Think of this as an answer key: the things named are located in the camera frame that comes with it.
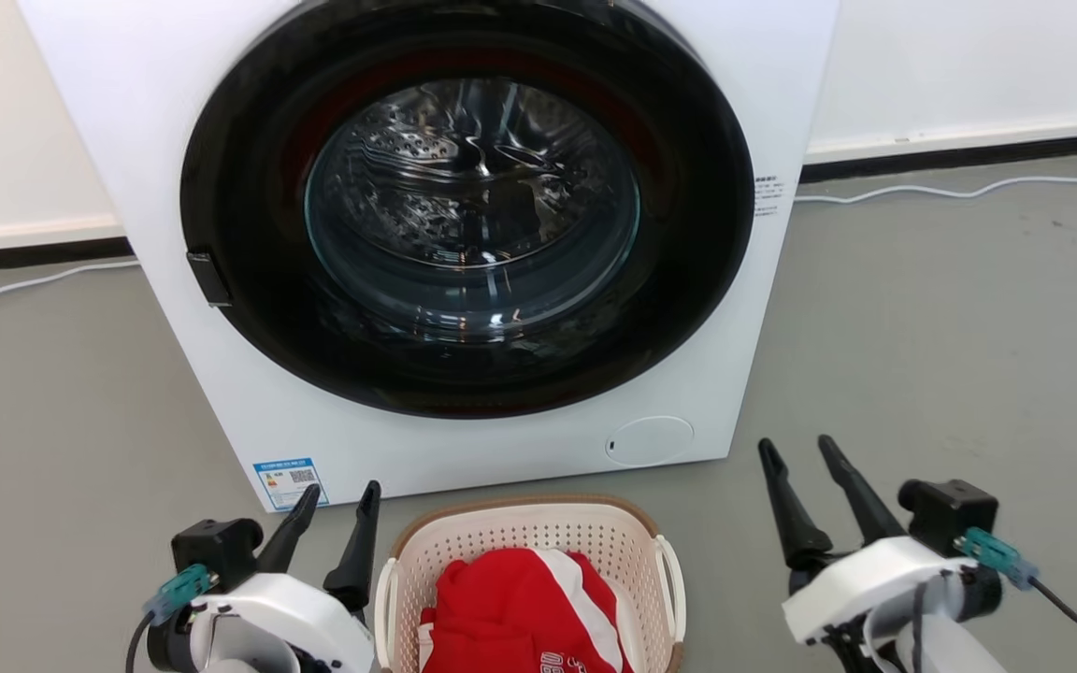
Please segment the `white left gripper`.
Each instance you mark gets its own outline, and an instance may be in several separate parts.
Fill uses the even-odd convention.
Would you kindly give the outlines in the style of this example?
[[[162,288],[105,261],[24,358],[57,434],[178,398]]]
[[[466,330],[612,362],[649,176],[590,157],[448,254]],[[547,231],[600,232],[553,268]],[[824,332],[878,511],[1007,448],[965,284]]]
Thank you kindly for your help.
[[[370,480],[323,591],[286,575],[322,489],[311,483],[256,559],[257,574],[212,595],[213,672],[370,672],[375,643],[354,614],[370,604],[381,485]]]

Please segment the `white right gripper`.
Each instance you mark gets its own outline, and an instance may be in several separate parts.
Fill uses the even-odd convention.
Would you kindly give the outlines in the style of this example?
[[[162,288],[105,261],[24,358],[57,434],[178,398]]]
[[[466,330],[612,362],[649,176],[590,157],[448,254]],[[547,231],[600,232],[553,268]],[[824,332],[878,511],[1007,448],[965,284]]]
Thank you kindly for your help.
[[[946,558],[913,537],[903,537],[906,529],[833,437],[820,435],[817,443],[830,477],[847,495],[862,545],[867,547],[822,570],[816,579],[783,601],[783,617],[792,637],[800,644],[824,637],[828,627],[854,621],[915,585],[938,578],[943,571],[969,566],[967,557]],[[833,558],[833,541],[805,511],[792,489],[789,468],[769,438],[759,441],[759,457],[783,561],[792,571],[819,571]]]

